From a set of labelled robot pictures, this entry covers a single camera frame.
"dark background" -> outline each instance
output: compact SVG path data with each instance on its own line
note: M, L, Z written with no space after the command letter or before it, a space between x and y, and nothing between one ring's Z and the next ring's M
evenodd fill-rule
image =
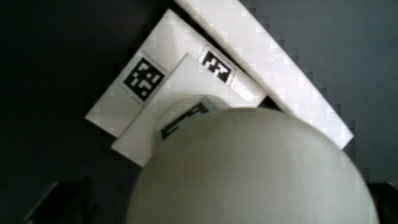
M398 180L398 1L243 1L355 132L368 182ZM53 181L94 181L122 223L137 165L85 122L169 7L156 0L0 1L0 223L21 223Z

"dark wall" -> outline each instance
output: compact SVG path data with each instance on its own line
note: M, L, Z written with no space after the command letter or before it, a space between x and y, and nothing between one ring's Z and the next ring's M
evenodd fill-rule
M366 179L398 179L398 2L243 1L355 129ZM5 0L0 6L0 222L19 223L57 180L89 176L122 223L138 167L83 115L165 11L156 0Z

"white cylinder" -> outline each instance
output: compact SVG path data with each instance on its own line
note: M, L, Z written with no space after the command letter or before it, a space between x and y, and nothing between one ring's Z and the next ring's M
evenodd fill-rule
M355 166L311 126L263 109L192 121L144 168L126 223L378 223Z

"black square pattern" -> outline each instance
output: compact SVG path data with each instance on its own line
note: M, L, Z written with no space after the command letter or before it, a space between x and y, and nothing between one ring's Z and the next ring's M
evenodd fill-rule
M133 71L122 81L124 85L128 86L128 89L133 91L142 102L145 102L163 78L165 75L154 68L145 58L142 58L133 68Z
M176 118L176 120L170 122L170 124L161 129L161 131L160 131L161 139L165 139L169 137L169 135L177 130L177 128L186 124L186 122L192 121L208 112L209 112L209 108L206 107L204 103L201 102L190 108L190 110L181 114L181 116Z
M202 65L215 74L215 76L220 78L220 80L227 82L231 76L231 68L227 67L227 65L224 64L218 57L209 51L202 59Z

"white card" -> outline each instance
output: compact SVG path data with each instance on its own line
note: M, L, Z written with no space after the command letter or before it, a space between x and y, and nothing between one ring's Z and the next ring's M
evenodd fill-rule
M307 77L238 0L176 0L282 111L343 149L352 132Z
M167 10L126 68L85 116L115 137L145 107L186 53L225 81L248 106L256 107L261 103L266 96L263 88L174 12Z
M248 107L247 101L186 54L142 113L112 145L113 150L140 166L145 165L156 146L153 138L161 116L179 100L201 95L218 97L231 108Z

